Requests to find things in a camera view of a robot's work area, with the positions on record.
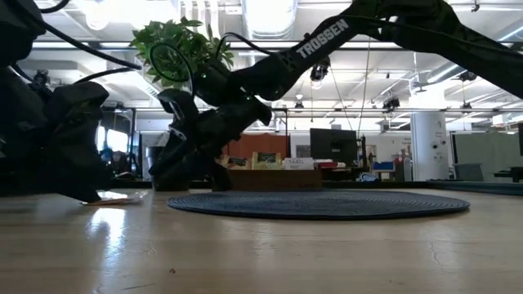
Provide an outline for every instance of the wooden tabletop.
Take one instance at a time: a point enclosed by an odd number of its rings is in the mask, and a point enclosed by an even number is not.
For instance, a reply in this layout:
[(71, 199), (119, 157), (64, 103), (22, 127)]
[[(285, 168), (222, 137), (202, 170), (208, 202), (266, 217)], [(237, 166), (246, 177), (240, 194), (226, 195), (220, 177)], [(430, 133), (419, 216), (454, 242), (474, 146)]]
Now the wooden tabletop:
[(170, 193), (129, 207), (0, 198), (1, 293), (523, 292), (523, 198), (419, 192), (472, 209), (330, 222), (179, 212)]

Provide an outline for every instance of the black monitor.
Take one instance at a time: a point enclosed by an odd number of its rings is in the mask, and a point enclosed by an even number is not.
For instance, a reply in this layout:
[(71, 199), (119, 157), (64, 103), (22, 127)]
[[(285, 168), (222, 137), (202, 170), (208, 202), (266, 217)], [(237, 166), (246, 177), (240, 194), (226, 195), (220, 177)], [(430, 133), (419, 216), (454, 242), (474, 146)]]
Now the black monitor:
[(356, 131), (311, 128), (311, 157), (354, 165), (358, 162)]

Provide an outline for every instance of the white column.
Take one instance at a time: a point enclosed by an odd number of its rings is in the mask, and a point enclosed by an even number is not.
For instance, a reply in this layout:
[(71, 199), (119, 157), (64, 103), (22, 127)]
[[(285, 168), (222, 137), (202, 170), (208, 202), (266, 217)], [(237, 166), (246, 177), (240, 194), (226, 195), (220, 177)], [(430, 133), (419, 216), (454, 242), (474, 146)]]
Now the white column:
[(411, 118), (413, 179), (449, 179), (449, 149), (445, 113), (420, 112)]

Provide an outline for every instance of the potted plant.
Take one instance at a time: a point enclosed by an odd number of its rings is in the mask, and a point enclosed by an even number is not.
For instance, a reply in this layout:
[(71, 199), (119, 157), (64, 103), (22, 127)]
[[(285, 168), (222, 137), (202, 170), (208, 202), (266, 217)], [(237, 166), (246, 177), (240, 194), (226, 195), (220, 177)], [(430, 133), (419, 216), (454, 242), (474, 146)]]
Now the potted plant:
[[(219, 38), (212, 35), (211, 26), (207, 27), (209, 39), (201, 33), (195, 33), (192, 28), (203, 25), (198, 20), (187, 20), (185, 17), (177, 23), (170, 20), (166, 23), (151, 21), (141, 30), (134, 30), (134, 39), (129, 46), (138, 49), (137, 57), (143, 60), (145, 66), (151, 66), (150, 48), (158, 43), (167, 43), (175, 47), (189, 61), (192, 71), (196, 71), (199, 66), (204, 65), (215, 57)], [(230, 44), (224, 44), (220, 48), (218, 60), (232, 66)], [(156, 50), (154, 53), (155, 64), (160, 69), (150, 67), (147, 74), (153, 77), (153, 82), (160, 82), (162, 87), (182, 89), (189, 80), (189, 74), (182, 58), (172, 50), (165, 47), (163, 50)], [(157, 70), (161, 70), (169, 79), (163, 78)]]

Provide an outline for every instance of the blue round rug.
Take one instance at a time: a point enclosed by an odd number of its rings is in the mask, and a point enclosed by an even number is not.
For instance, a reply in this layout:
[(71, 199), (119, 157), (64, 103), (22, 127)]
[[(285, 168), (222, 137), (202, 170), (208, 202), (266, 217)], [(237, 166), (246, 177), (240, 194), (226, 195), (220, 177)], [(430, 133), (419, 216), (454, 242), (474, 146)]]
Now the blue round rug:
[(376, 220), (466, 211), (470, 203), (441, 196), (372, 190), (320, 192), (211, 192), (173, 197), (188, 212), (294, 220)]

